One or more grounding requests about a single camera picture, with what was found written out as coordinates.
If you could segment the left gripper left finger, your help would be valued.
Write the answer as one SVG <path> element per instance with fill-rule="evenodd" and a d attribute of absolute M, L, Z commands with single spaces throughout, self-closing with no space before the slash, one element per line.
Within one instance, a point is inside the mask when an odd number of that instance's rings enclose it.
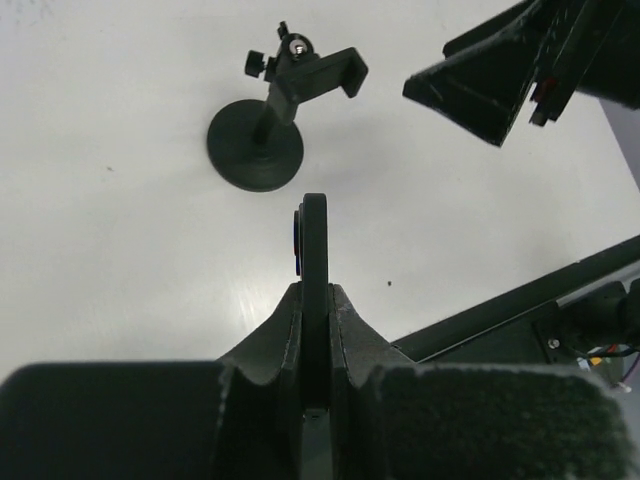
<path fill-rule="evenodd" d="M 36 363 L 1 385 L 5 479 L 296 479 L 299 286 L 215 361 Z"/>

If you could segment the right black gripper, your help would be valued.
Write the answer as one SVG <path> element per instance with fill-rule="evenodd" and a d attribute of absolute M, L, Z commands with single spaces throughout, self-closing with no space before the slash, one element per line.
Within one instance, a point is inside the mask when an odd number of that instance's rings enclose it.
<path fill-rule="evenodd" d="M 403 96 L 500 147 L 534 82 L 549 3 L 521 1 L 450 40 L 444 59 L 407 79 Z M 543 49 L 534 125 L 557 121 L 584 93 L 639 108 L 639 3 L 574 1 Z"/>

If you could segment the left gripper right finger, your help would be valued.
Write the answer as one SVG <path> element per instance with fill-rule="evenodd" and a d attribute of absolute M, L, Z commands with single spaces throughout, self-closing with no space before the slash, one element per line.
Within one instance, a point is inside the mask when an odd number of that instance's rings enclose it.
<path fill-rule="evenodd" d="M 563 366 L 418 364 L 334 285 L 329 307 L 337 479 L 626 479 L 622 402 Z"/>

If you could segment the black round stand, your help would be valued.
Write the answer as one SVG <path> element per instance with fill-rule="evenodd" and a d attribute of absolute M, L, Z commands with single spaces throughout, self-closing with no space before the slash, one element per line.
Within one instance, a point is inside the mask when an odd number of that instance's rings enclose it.
<path fill-rule="evenodd" d="M 304 155 L 295 124 L 282 124 L 264 101 L 244 99 L 222 108 L 212 119 L 206 148 L 217 173 L 250 192 L 282 188 L 298 173 Z"/>

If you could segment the black phone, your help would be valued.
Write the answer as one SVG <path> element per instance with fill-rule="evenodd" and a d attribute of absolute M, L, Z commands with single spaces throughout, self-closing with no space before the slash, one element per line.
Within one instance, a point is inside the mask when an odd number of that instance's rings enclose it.
<path fill-rule="evenodd" d="M 328 327 L 327 199 L 307 193 L 294 214 L 296 272 L 301 300 L 303 479 L 330 479 L 330 354 Z"/>

